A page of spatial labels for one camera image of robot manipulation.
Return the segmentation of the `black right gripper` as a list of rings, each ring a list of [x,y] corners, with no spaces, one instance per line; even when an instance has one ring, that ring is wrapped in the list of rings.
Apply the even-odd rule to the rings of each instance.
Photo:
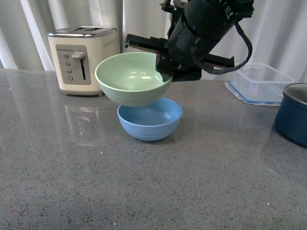
[[[239,22],[252,16],[253,4],[252,0],[165,0],[161,9],[170,13],[168,38],[128,34],[125,47],[154,52],[155,69],[164,82],[198,81],[203,70],[213,75],[236,71],[252,55],[252,43]],[[238,65],[233,57],[210,53],[232,27],[236,28],[248,49],[246,60]]]

